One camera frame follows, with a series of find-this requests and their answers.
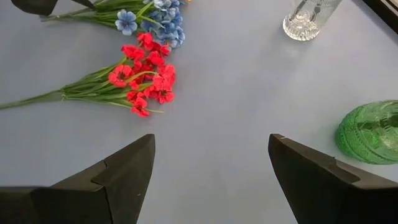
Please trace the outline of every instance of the blue petal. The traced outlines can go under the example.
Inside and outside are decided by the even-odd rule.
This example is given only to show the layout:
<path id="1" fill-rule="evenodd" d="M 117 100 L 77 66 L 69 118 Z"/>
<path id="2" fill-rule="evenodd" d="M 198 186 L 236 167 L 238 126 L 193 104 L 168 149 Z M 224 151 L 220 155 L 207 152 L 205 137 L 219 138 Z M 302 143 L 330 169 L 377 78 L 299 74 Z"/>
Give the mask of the blue petal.
<path id="1" fill-rule="evenodd" d="M 162 8 L 164 5 L 163 0 L 154 0 L 154 5 L 158 9 Z"/>
<path id="2" fill-rule="evenodd" d="M 125 21 L 127 16 L 126 10 L 122 9 L 118 12 L 118 19 Z"/>
<path id="3" fill-rule="evenodd" d="M 179 0 L 172 0 L 172 7 L 177 7 L 180 5 L 180 1 Z"/>
<path id="4" fill-rule="evenodd" d="M 137 23 L 136 22 L 132 22 L 130 25 L 129 25 L 129 28 L 132 30 L 132 31 L 136 31 L 137 30 Z"/>
<path id="5" fill-rule="evenodd" d="M 132 12 L 128 12 L 126 16 L 126 20 L 128 22 L 134 22 L 137 19 L 136 15 Z"/>
<path id="6" fill-rule="evenodd" d="M 123 33 L 123 35 L 132 35 L 132 30 L 131 30 L 131 28 L 130 27 L 125 27 L 123 30 L 122 30 L 122 33 Z"/>
<path id="7" fill-rule="evenodd" d="M 123 30 L 123 28 L 124 28 L 124 26 L 123 26 L 123 21 L 121 21 L 121 20 L 116 20 L 115 22 L 114 22 L 114 24 L 116 25 L 116 28 L 118 29 L 118 30 Z"/>
<path id="8" fill-rule="evenodd" d="M 178 41 L 177 41 L 177 40 L 172 40 L 172 41 L 170 41 L 170 47 L 171 47 L 171 48 L 176 48 L 176 47 L 178 47 Z"/>
<path id="9" fill-rule="evenodd" d="M 150 24 L 151 24 L 151 22 L 143 20 L 143 21 L 141 22 L 141 24 L 140 24 L 141 29 L 143 29 L 143 30 L 146 31 L 146 32 L 149 32 Z"/>

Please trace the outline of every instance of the green flower stem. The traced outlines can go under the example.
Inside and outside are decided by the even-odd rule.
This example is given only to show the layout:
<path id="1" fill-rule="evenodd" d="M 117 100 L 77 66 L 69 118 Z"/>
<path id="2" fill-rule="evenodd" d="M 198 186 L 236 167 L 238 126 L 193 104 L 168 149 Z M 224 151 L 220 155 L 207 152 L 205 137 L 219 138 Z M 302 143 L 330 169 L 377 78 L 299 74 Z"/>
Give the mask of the green flower stem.
<path id="1" fill-rule="evenodd" d="M 150 87 L 153 83 L 143 83 L 139 85 L 138 92 L 145 90 L 146 88 Z"/>
<path id="2" fill-rule="evenodd" d="M 65 13 L 65 14 L 61 14 L 61 15 L 57 15 L 57 16 L 48 16 L 48 17 L 42 17 L 41 21 L 42 22 L 47 22 L 47 21 L 52 21 L 52 20 L 61 20 L 61 19 L 68 19 L 71 18 L 77 14 L 81 14 L 81 13 L 85 13 L 85 12 L 90 12 L 92 11 L 89 8 L 86 9 L 80 9 L 74 12 L 69 12 L 69 13 Z"/>
<path id="3" fill-rule="evenodd" d="M 147 108 L 145 108 L 145 110 L 149 111 L 149 112 L 153 112 L 153 113 L 164 113 L 163 111 L 150 110 L 150 109 L 147 109 Z"/>
<path id="4" fill-rule="evenodd" d="M 129 82 L 135 80 L 136 78 L 140 77 L 143 74 L 154 74 L 154 75 L 157 75 L 157 72 L 144 71 L 144 72 L 137 73 L 137 74 L 133 75 L 132 77 L 128 78 L 126 80 L 126 83 L 129 83 Z"/>
<path id="5" fill-rule="evenodd" d="M 146 20 L 146 21 L 149 21 L 149 22 L 152 22 L 152 23 L 154 23 L 154 24 L 160 26 L 161 28 L 164 28 L 164 26 L 163 26 L 162 24 L 156 22 L 155 20 L 153 20 L 153 19 L 151 19 L 151 18 L 148 18 L 148 17 L 146 17 L 146 16 L 140 16 L 139 18 L 141 18 L 141 19 L 143 19 L 143 20 Z"/>
<path id="6" fill-rule="evenodd" d="M 143 13 L 146 12 L 146 10 L 148 10 L 153 4 L 154 4 L 154 2 L 151 1 L 149 4 L 147 4 L 146 6 L 144 6 L 140 11 L 137 12 L 137 17 L 142 16 Z"/>
<path id="7" fill-rule="evenodd" d="M 28 105 L 31 103 L 60 101 L 62 99 L 63 99 L 62 90 L 54 90 L 54 91 L 51 91 L 51 92 L 48 92 L 48 93 L 45 93 L 45 94 L 42 94 L 39 96 L 25 99 L 25 100 L 0 105 L 0 110 L 6 109 L 6 108 L 12 108 L 12 107 L 16 107 L 16 106 Z"/>
<path id="8" fill-rule="evenodd" d="M 96 99 L 92 99 L 92 98 L 69 98 L 69 100 L 86 101 L 86 102 L 92 102 L 92 103 L 102 103 L 102 104 L 107 104 L 107 105 L 121 106 L 124 108 L 131 108 L 131 106 L 132 106 L 132 104 L 126 105 L 124 103 L 118 103 L 117 101 L 101 101 L 101 100 L 96 100 Z"/>

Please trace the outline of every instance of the red flower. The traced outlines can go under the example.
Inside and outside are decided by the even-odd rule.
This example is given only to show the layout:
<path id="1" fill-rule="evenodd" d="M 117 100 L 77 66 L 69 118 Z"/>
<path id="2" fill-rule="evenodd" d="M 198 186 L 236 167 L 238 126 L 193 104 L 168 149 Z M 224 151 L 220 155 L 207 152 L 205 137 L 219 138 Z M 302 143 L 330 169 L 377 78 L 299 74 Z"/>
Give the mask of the red flower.
<path id="1" fill-rule="evenodd" d="M 172 90 L 171 84 L 164 77 L 160 75 L 155 75 L 152 81 L 153 81 L 153 86 L 155 87 L 156 90 L 167 90 L 167 91 Z"/>
<path id="2" fill-rule="evenodd" d="M 135 60 L 135 61 L 134 61 L 134 66 L 133 66 L 132 69 L 133 69 L 135 72 L 138 72 L 138 71 L 141 70 L 141 68 L 142 68 L 142 62 L 141 62 L 141 61 L 138 61 L 138 60 Z"/>
<path id="3" fill-rule="evenodd" d="M 164 59 L 160 56 L 159 52 L 157 51 L 152 51 L 149 53 L 147 60 L 150 61 L 154 65 L 164 65 L 165 61 Z"/>
<path id="4" fill-rule="evenodd" d="M 126 83 L 124 79 L 131 76 L 131 67 L 128 65 L 118 65 L 109 75 L 108 81 L 116 87 L 124 88 Z"/>
<path id="5" fill-rule="evenodd" d="M 148 71 L 154 72 L 154 71 L 155 71 L 155 68 L 154 68 L 154 66 L 153 66 L 150 62 L 145 61 L 145 62 L 142 64 L 142 67 L 141 67 L 141 69 L 139 70 L 139 72 L 148 72 Z M 142 78 L 145 79 L 145 80 L 152 80 L 153 75 L 150 74 L 150 73 L 145 73 L 143 76 L 140 76 L 140 77 L 142 77 Z"/>
<path id="6" fill-rule="evenodd" d="M 133 106 L 131 108 L 132 113 L 137 113 L 137 115 L 142 118 L 149 116 L 149 112 L 145 110 L 145 107 L 147 107 L 148 102 L 146 102 L 143 98 L 137 97 L 137 99 L 132 103 L 133 103 Z"/>
<path id="7" fill-rule="evenodd" d="M 129 59 L 140 60 L 145 56 L 145 52 L 134 45 L 123 45 L 121 50 Z"/>
<path id="8" fill-rule="evenodd" d="M 134 102 L 138 97 L 143 98 L 145 95 L 141 92 L 130 91 L 130 92 L 127 92 L 126 96 L 127 96 L 128 101 Z"/>
<path id="9" fill-rule="evenodd" d="M 158 68 L 158 73 L 162 77 L 164 77 L 170 85 L 173 85 L 175 82 L 175 68 L 173 65 L 168 64 L 166 66 L 160 66 Z"/>
<path id="10" fill-rule="evenodd" d="M 134 45 L 123 45 L 121 49 L 127 58 L 134 58 L 134 52 L 136 50 L 137 47 Z"/>
<path id="11" fill-rule="evenodd" d="M 155 87 L 152 85 L 144 90 L 144 96 L 147 98 L 156 99 L 158 96 L 158 92 L 156 91 Z"/>
<path id="12" fill-rule="evenodd" d="M 135 81 L 135 80 L 129 82 L 129 85 L 132 90 L 138 90 L 138 88 L 139 88 L 139 85 L 138 85 L 137 81 Z"/>
<path id="13" fill-rule="evenodd" d="M 174 100 L 174 93 L 167 90 L 160 90 L 158 93 L 157 101 L 159 103 L 170 103 Z"/>
<path id="14" fill-rule="evenodd" d="M 169 56 L 170 54 L 168 45 L 160 45 L 157 42 L 154 42 L 154 49 L 160 52 L 164 56 Z"/>
<path id="15" fill-rule="evenodd" d="M 152 50 L 154 48 L 154 41 L 150 33 L 138 34 L 137 40 L 144 43 L 145 50 Z"/>

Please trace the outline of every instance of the artificial flower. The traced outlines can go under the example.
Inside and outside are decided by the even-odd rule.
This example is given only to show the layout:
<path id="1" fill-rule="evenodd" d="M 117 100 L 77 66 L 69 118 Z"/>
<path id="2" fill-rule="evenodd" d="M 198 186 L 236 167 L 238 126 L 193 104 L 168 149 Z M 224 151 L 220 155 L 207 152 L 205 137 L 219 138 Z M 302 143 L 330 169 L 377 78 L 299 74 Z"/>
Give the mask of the artificial flower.
<path id="1" fill-rule="evenodd" d="M 146 100 L 141 97 L 137 97 L 136 100 L 131 103 L 133 104 L 131 108 L 132 113 L 137 113 L 137 115 L 141 118 L 149 116 L 149 111 L 145 110 L 145 107 L 147 107 L 148 105 L 148 102 L 146 102 Z"/>
<path id="2" fill-rule="evenodd" d="M 164 77 L 170 85 L 175 82 L 175 68 L 173 65 L 161 66 L 158 68 L 158 73 L 160 76 Z"/>
<path id="3" fill-rule="evenodd" d="M 144 44 L 145 50 L 152 50 L 154 48 L 154 40 L 150 33 L 138 34 L 137 40 Z"/>
<path id="4" fill-rule="evenodd" d="M 139 85 L 138 85 L 136 80 L 133 80 L 133 81 L 129 82 L 129 85 L 130 85 L 132 90 L 138 90 L 138 88 L 139 88 Z"/>
<path id="5" fill-rule="evenodd" d="M 167 90 L 160 90 L 158 92 L 157 101 L 161 104 L 170 103 L 174 100 L 174 93 Z"/>
<path id="6" fill-rule="evenodd" d="M 180 1 L 179 0 L 171 0 L 172 4 L 170 7 L 179 7 L 180 6 Z"/>
<path id="7" fill-rule="evenodd" d="M 154 0 L 154 6 L 161 11 L 165 11 L 172 5 L 171 0 Z"/>
<path id="8" fill-rule="evenodd" d="M 133 60 L 141 60 L 145 56 L 145 52 L 134 45 L 123 45 L 121 51 L 123 51 L 127 58 Z"/>
<path id="9" fill-rule="evenodd" d="M 184 40 L 185 40 L 185 33 L 184 33 L 184 30 L 181 27 L 177 27 L 176 30 L 177 30 L 177 34 L 178 34 L 178 36 L 177 36 L 177 42 L 178 42 L 177 43 L 177 47 L 180 47 L 182 45 L 182 43 L 184 42 Z"/>
<path id="10" fill-rule="evenodd" d="M 148 15 L 148 18 L 160 23 L 163 20 L 163 15 L 161 11 L 153 11 Z M 152 30 L 157 30 L 160 28 L 158 24 L 147 20 L 142 20 L 140 26 L 146 32 L 151 32 Z"/>
<path id="11" fill-rule="evenodd" d="M 174 18 L 172 19 L 172 23 L 174 23 L 176 26 L 181 26 L 182 25 L 182 16 L 180 11 L 176 12 Z"/>
<path id="12" fill-rule="evenodd" d="M 157 50 L 162 56 L 168 56 L 171 52 L 169 46 L 160 45 L 157 42 L 154 42 L 154 49 Z"/>
<path id="13" fill-rule="evenodd" d="M 147 60 L 154 65 L 164 65 L 165 60 L 160 56 L 160 53 L 156 50 L 151 51 L 147 57 Z"/>
<path id="14" fill-rule="evenodd" d="M 161 112 L 146 109 L 147 102 L 144 98 L 155 99 L 159 103 L 172 101 L 175 69 L 173 65 L 165 65 L 164 56 L 170 53 L 167 46 L 154 43 L 151 39 L 150 34 L 139 36 L 141 43 L 153 43 L 152 51 L 146 51 L 147 55 L 141 44 L 138 47 L 125 45 L 121 50 L 127 57 L 123 57 L 117 64 L 86 75 L 58 90 L 0 105 L 0 109 L 58 99 L 128 107 L 141 117 L 149 116 L 150 112 Z"/>
<path id="15" fill-rule="evenodd" d="M 132 35 L 137 29 L 136 15 L 131 11 L 127 12 L 125 9 L 120 10 L 117 15 L 118 20 L 115 21 L 115 25 L 118 30 L 122 31 L 123 35 Z"/>
<path id="16" fill-rule="evenodd" d="M 144 96 L 146 96 L 147 98 L 156 99 L 158 97 L 158 95 L 159 94 L 158 94 L 155 86 L 153 86 L 153 85 L 144 90 Z"/>
<path id="17" fill-rule="evenodd" d="M 108 81 L 118 88 L 126 87 L 125 79 L 131 76 L 131 67 L 128 65 L 118 65 L 113 72 L 109 73 Z"/>

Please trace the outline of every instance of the blue flower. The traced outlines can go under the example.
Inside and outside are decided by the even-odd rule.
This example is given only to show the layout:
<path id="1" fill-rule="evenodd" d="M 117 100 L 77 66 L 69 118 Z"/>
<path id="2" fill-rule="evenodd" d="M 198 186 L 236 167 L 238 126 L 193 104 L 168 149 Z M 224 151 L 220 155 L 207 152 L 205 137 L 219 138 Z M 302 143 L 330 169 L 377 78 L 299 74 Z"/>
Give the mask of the blue flower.
<path id="1" fill-rule="evenodd" d="M 172 5 L 172 2 L 171 0 L 154 0 L 154 5 L 156 8 L 165 11 Z"/>
<path id="2" fill-rule="evenodd" d="M 155 40 L 162 45 L 167 44 L 174 49 L 182 45 L 185 40 L 185 34 L 181 27 L 176 27 L 175 31 L 171 33 L 156 33 Z"/>
<path id="3" fill-rule="evenodd" d="M 174 19 L 175 15 L 177 14 L 177 12 L 180 12 L 179 8 L 168 8 L 166 9 L 166 11 L 164 11 L 165 15 L 163 17 L 164 21 L 171 21 L 172 19 Z"/>
<path id="4" fill-rule="evenodd" d="M 166 33 L 166 34 L 171 34 L 174 33 L 176 31 L 176 26 L 174 23 L 172 23 L 171 21 L 162 21 L 161 22 L 162 26 L 164 28 L 159 29 L 161 32 Z"/>
<path id="5" fill-rule="evenodd" d="M 181 26 L 182 16 L 181 16 L 181 13 L 179 10 L 178 10 L 178 12 L 175 13 L 174 18 L 172 19 L 172 23 L 174 23 L 176 26 Z"/>
<path id="6" fill-rule="evenodd" d="M 118 12 L 118 20 L 114 23 L 123 35 L 131 35 L 137 29 L 136 15 L 122 9 Z"/>
<path id="7" fill-rule="evenodd" d="M 179 7 L 180 6 L 180 1 L 179 0 L 171 0 L 172 5 L 171 7 Z"/>
<path id="8" fill-rule="evenodd" d="M 156 22 L 160 23 L 163 20 L 163 15 L 162 12 L 159 11 L 153 11 L 148 15 L 149 18 L 155 20 Z M 149 22 L 147 20 L 142 20 L 141 22 L 141 28 L 143 30 L 145 30 L 146 32 L 150 32 L 151 29 L 158 29 L 159 25 L 153 23 L 153 22 Z"/>
<path id="9" fill-rule="evenodd" d="M 177 36 L 177 41 L 178 41 L 177 47 L 179 47 L 179 46 L 182 45 L 182 43 L 185 40 L 185 34 L 184 34 L 184 30 L 181 27 L 177 27 L 176 30 L 177 30 L 177 34 L 178 34 L 178 36 Z"/>

